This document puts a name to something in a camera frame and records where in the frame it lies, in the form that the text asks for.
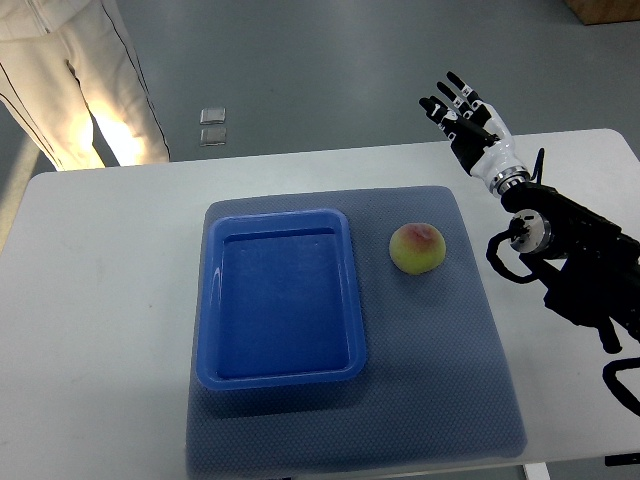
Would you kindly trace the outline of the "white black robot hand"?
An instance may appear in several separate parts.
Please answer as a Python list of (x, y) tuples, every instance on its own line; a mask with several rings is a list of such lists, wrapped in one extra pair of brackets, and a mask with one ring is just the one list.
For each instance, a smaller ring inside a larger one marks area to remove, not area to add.
[(527, 167), (516, 156), (513, 137), (495, 108), (455, 73), (449, 71), (446, 78), (447, 83), (437, 84), (445, 100), (423, 97), (419, 104), (449, 140), (466, 174), (482, 180), (496, 197), (530, 181)]

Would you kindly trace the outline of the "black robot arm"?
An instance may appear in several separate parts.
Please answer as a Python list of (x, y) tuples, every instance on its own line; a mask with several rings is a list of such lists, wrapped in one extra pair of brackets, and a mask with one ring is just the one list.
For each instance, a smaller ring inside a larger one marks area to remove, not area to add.
[(577, 326), (597, 330), (603, 350), (622, 346), (615, 328), (639, 337), (639, 243), (606, 218), (543, 184), (544, 156), (499, 189), (512, 213), (490, 239), (486, 258), (517, 284), (541, 282), (546, 308)]

